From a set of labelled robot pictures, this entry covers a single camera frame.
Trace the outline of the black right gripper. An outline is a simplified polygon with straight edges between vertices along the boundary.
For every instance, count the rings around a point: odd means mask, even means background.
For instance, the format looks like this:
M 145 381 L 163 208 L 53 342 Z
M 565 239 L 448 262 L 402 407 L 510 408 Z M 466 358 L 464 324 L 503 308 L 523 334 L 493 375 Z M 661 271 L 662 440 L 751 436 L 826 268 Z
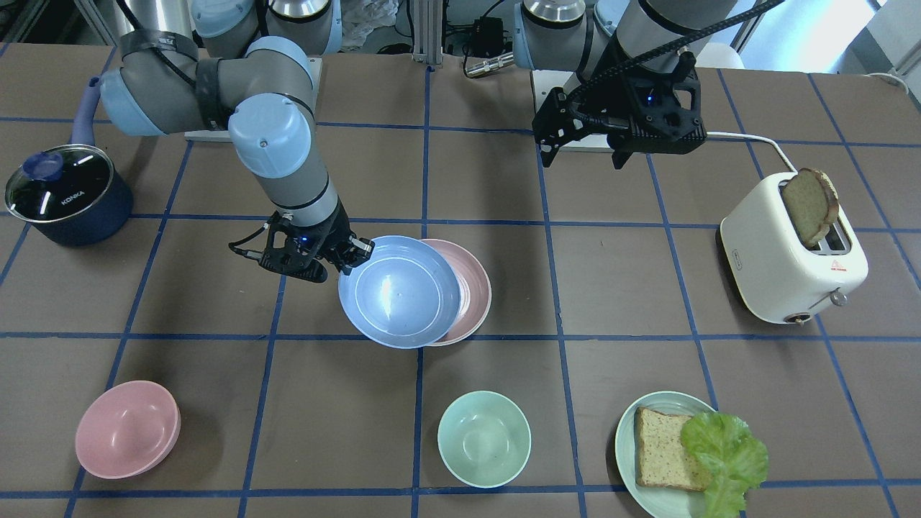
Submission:
M 276 211 L 268 219 L 268 232 L 259 266 L 312 283 L 328 278 L 323 262 L 349 275 L 358 265 L 355 257 L 369 257 L 375 247 L 373 240 L 358 238 L 352 232 L 344 209 L 333 210 L 329 219 L 310 227 L 297 227 Z

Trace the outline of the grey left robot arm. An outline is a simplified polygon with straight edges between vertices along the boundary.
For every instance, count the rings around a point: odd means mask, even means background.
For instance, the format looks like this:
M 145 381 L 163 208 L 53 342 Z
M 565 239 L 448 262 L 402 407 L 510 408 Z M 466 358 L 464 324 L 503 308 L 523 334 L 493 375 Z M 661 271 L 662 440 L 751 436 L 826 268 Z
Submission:
M 686 155 L 704 144 L 695 60 L 733 1 L 522 1 L 513 13 L 519 68 L 569 73 L 535 111 L 543 167 L 565 145 L 602 135 L 612 163 L 634 154 Z

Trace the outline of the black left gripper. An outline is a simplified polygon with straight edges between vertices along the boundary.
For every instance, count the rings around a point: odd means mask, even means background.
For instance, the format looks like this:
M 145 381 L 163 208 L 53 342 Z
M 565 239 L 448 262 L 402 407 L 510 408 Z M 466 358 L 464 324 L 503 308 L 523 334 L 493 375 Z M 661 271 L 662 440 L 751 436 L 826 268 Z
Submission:
M 622 52 L 607 52 L 590 78 L 596 81 L 571 103 L 563 88 L 551 88 L 532 121 L 540 163 L 549 168 L 564 145 L 602 135 L 612 150 L 612 164 L 622 170 L 632 155 L 685 155 L 707 141 L 701 114 L 697 56 L 678 52 L 664 72 L 636 65 L 603 72 L 626 63 Z

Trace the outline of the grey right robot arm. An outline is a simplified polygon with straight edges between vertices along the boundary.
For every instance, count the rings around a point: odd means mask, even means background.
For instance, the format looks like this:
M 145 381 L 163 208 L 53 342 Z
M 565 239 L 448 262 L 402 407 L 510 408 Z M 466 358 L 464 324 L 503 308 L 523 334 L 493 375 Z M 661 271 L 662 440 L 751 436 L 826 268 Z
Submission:
M 341 49 L 338 1 L 119 1 L 122 63 L 101 100 L 134 137 L 227 132 L 274 206 L 262 250 L 237 255 L 314 283 L 371 258 L 316 144 L 319 80 L 310 59 Z

